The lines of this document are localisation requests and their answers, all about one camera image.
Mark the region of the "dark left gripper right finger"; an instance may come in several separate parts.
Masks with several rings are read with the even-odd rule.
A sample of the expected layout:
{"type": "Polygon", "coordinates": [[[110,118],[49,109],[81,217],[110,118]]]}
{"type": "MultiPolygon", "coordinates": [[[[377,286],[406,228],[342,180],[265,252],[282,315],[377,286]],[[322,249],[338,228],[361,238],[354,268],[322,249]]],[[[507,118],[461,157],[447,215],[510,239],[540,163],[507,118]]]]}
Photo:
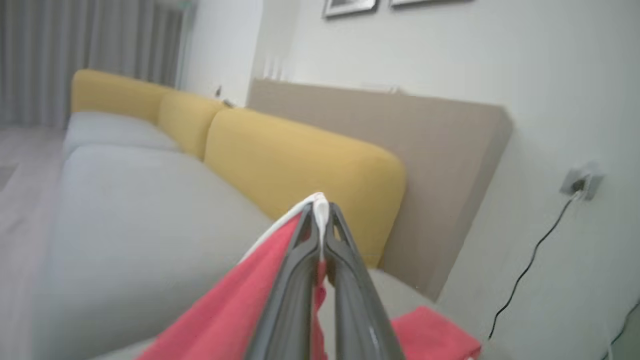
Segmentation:
{"type": "Polygon", "coordinates": [[[406,360],[345,216],[333,202],[323,255],[334,286],[335,360],[406,360]]]}

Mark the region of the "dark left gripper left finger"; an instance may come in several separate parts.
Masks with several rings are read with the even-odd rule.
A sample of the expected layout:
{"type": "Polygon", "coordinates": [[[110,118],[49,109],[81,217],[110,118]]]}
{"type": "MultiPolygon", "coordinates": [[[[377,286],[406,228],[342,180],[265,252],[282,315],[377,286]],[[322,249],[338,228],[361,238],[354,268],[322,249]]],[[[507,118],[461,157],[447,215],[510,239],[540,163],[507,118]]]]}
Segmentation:
{"type": "Polygon", "coordinates": [[[319,230],[309,203],[302,208],[244,360],[313,360],[320,253],[319,230]]]}

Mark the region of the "red shorts with white stripe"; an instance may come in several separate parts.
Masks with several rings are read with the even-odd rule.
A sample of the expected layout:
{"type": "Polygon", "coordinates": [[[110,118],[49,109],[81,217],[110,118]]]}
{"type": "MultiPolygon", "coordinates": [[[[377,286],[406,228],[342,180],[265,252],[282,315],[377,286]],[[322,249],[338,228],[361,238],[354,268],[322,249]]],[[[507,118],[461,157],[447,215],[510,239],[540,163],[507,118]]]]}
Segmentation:
{"type": "Polygon", "coordinates": [[[135,360],[243,360],[306,205],[329,219],[329,201],[313,193],[277,219],[213,289],[135,360]]]}

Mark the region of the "red white Bulls jersey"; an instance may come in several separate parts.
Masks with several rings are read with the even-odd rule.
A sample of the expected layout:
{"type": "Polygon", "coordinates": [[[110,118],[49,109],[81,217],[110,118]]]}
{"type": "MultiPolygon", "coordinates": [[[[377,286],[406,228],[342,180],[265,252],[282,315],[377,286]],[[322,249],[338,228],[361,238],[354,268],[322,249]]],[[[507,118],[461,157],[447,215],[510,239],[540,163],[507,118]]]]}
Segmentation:
{"type": "Polygon", "coordinates": [[[482,344],[426,306],[391,321],[406,360],[478,360],[482,344]]]}

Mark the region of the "yellow sofa back cushion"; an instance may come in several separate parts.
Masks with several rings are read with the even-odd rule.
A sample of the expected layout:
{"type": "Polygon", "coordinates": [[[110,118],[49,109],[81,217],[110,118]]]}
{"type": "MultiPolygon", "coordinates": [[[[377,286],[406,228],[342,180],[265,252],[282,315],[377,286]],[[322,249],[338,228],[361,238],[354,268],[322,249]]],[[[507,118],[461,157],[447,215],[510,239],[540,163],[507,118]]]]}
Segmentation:
{"type": "Polygon", "coordinates": [[[80,69],[71,80],[70,112],[117,114],[155,125],[164,96],[173,91],[173,88],[144,80],[80,69]]]}
{"type": "Polygon", "coordinates": [[[170,91],[160,101],[157,126],[179,150],[203,160],[211,123],[219,112],[229,108],[219,100],[170,91]]]}
{"type": "Polygon", "coordinates": [[[203,161],[273,220],[322,192],[341,209],[366,266],[381,264],[407,186],[404,165],[388,150],[234,108],[213,118],[203,161]]]}

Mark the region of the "large grey sofa seat cushion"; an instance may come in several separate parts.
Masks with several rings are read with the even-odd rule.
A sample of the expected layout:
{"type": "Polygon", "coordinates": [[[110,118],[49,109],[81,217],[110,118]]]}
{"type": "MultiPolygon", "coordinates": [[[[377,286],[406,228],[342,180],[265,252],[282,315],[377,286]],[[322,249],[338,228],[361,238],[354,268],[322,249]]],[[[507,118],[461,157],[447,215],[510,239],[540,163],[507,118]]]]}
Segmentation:
{"type": "MultiPolygon", "coordinates": [[[[33,360],[142,355],[281,218],[182,152],[79,146],[60,186],[35,292],[33,360]]],[[[312,360],[327,360],[327,351],[336,358],[335,289],[323,254],[329,216],[315,221],[312,360]]],[[[391,323],[429,303],[390,275],[368,273],[391,323]]]]}

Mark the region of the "small grey sofa seat cushion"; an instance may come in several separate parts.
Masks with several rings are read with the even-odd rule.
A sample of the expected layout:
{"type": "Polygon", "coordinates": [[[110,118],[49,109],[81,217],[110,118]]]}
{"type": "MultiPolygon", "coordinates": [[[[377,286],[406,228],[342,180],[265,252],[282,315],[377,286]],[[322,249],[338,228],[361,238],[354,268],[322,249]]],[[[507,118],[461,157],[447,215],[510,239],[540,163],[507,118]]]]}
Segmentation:
{"type": "Polygon", "coordinates": [[[141,118],[100,111],[73,112],[62,153],[67,158],[78,147],[89,145],[180,151],[173,139],[141,118]]]}

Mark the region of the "grey curtain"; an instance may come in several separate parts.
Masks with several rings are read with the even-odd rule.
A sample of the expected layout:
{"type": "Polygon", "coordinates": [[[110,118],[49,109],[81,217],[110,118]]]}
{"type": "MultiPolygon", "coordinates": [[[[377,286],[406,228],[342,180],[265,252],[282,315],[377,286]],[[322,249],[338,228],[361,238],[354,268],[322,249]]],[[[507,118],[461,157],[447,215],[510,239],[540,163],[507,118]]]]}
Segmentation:
{"type": "Polygon", "coordinates": [[[185,7],[169,0],[0,0],[0,128],[64,128],[73,75],[173,87],[185,7]]]}

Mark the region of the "beige upholstered wall panel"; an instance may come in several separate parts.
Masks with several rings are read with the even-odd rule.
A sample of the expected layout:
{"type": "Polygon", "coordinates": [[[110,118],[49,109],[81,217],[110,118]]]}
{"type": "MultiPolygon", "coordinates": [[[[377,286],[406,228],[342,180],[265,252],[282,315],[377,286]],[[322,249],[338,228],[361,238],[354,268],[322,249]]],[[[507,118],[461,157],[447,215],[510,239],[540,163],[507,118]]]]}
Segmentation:
{"type": "Polygon", "coordinates": [[[255,79],[247,107],[385,148],[407,187],[382,269],[436,301],[514,129],[500,105],[255,79]]]}

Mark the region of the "grey wall socket with plug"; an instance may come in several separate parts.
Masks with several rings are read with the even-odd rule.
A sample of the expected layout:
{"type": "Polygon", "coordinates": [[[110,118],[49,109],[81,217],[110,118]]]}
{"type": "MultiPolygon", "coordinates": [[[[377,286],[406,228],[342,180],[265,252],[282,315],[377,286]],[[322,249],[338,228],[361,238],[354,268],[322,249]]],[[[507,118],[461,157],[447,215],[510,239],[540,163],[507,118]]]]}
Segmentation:
{"type": "Polygon", "coordinates": [[[561,194],[591,201],[597,193],[605,173],[598,161],[589,161],[578,167],[571,167],[559,189],[561,194]]]}

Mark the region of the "framed wall picture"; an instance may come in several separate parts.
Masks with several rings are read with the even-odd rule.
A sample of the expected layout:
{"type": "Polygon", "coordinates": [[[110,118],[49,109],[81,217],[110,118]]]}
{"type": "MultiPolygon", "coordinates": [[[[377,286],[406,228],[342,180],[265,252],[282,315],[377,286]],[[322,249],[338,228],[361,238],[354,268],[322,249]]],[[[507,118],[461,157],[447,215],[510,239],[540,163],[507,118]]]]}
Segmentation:
{"type": "Polygon", "coordinates": [[[378,0],[326,0],[323,7],[323,18],[342,18],[374,12],[378,0]]]}

